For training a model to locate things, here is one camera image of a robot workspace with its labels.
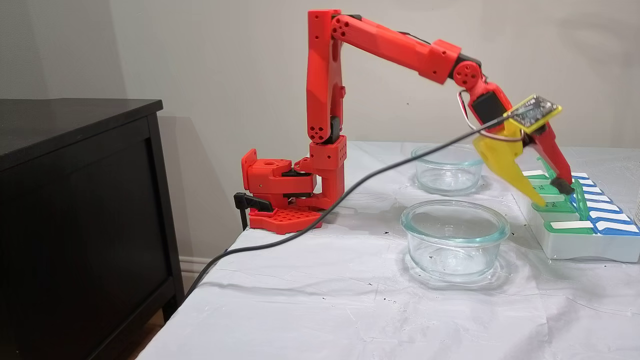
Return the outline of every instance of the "glass bowl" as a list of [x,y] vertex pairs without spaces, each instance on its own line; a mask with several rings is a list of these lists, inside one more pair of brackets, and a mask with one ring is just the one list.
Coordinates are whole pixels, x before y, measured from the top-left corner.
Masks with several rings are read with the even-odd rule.
[[431,200],[407,208],[401,224],[409,256],[433,277],[469,280],[495,265],[509,222],[495,210],[472,202]]
[[[411,152],[416,156],[433,148],[418,147]],[[445,196],[472,192],[482,171],[482,158],[471,145],[456,144],[415,162],[415,177],[424,191]]]

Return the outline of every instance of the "dresser top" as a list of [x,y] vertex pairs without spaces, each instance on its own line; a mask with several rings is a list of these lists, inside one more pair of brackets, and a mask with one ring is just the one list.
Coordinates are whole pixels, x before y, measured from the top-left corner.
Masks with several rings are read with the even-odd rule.
[[0,99],[0,171],[162,109],[162,100]]

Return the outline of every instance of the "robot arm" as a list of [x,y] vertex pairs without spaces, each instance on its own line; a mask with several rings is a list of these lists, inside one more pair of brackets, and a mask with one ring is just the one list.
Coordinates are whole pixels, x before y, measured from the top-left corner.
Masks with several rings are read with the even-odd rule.
[[[250,212],[251,227],[277,233],[301,230],[319,216],[314,210],[329,208],[344,193],[346,137],[340,134],[342,100],[346,94],[340,65],[340,50],[344,43],[412,69],[436,83],[443,84],[452,79],[468,92],[471,112],[481,124],[503,116],[512,108],[500,87],[487,82],[480,61],[462,54],[458,46],[443,40],[430,44],[360,15],[341,14],[340,10],[311,10],[308,12],[307,64],[309,157],[294,164],[284,159],[258,159],[255,149],[243,157],[245,190],[275,208],[270,213]],[[478,136],[474,140],[484,162],[534,202],[544,205],[515,163],[525,145],[533,145],[556,170],[558,178],[552,182],[554,186],[563,193],[572,189],[569,186],[571,170],[557,148],[555,135],[548,124],[531,134],[521,133],[520,128],[510,122],[486,131],[492,137]],[[322,178],[320,193],[313,193],[316,176]],[[278,209],[284,209],[280,215],[277,215]]]
[[[486,81],[481,62],[462,54],[458,46],[443,40],[430,44],[359,15],[341,14],[339,10],[312,10],[308,13],[308,21],[307,131],[313,142],[330,143],[336,138],[337,134],[330,133],[331,119],[337,121],[335,118],[338,118],[342,127],[342,98],[345,94],[340,73],[342,43],[415,70],[420,76],[439,84],[447,79],[454,80],[469,93],[469,107],[481,124],[502,116],[512,108],[502,89]],[[312,130],[318,128],[324,131],[316,134]],[[507,138],[520,138],[520,131],[509,123],[496,126],[488,132]],[[523,145],[532,145],[549,164],[553,164],[558,174],[558,179],[552,182],[554,186],[562,193],[570,193],[571,170],[556,145],[551,126],[547,124],[531,135],[523,134],[523,141],[498,142],[480,138],[474,145],[493,172],[534,202],[543,204],[542,198],[533,191],[515,163]]]

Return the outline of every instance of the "white label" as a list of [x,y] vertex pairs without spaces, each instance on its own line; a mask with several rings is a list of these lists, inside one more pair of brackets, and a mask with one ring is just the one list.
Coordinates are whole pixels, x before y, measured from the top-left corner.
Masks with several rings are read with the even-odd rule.
[[547,176],[547,173],[542,171],[542,170],[529,170],[529,171],[523,171],[522,175],[524,175],[524,176],[535,176],[535,175]]
[[582,190],[584,192],[590,192],[590,193],[602,193],[602,190],[597,186],[587,186],[586,188],[583,188]]
[[557,221],[552,222],[551,227],[554,229],[577,229],[579,227],[593,227],[590,221]]
[[634,233],[640,233],[640,231],[638,231],[638,228],[635,225],[618,224],[616,222],[599,221],[596,224],[596,227],[598,228],[598,230],[609,228],[609,229],[618,229],[618,230],[624,230],[624,231],[632,231]]
[[588,208],[596,208],[596,209],[620,211],[619,207],[615,206],[614,204],[608,204],[606,202],[587,201],[587,207]]
[[564,201],[564,195],[558,195],[558,194],[540,194],[540,197],[542,197],[542,199],[544,199],[544,201],[546,202],[553,202],[553,201]]
[[602,211],[589,211],[589,216],[591,216],[592,218],[610,218],[610,219],[624,220],[624,221],[631,220],[625,214],[604,213]]
[[578,180],[580,184],[583,184],[583,185],[595,185],[591,180],[583,180],[583,179],[576,179],[576,180]]
[[549,179],[530,179],[529,182],[533,185],[549,185]]
[[589,200],[611,201],[611,199],[605,195],[591,195],[590,193],[584,194],[584,198]]

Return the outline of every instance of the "beige wall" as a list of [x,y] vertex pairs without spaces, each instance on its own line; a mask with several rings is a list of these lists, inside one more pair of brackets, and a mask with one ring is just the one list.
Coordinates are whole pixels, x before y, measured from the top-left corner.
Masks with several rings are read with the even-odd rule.
[[[561,145],[640,143],[636,0],[8,0],[0,96],[162,99],[180,254],[210,258],[240,230],[240,157],[307,151],[305,12],[331,7],[462,46],[512,101],[557,101]],[[441,142],[466,130],[454,84],[348,45],[343,68],[349,139]]]

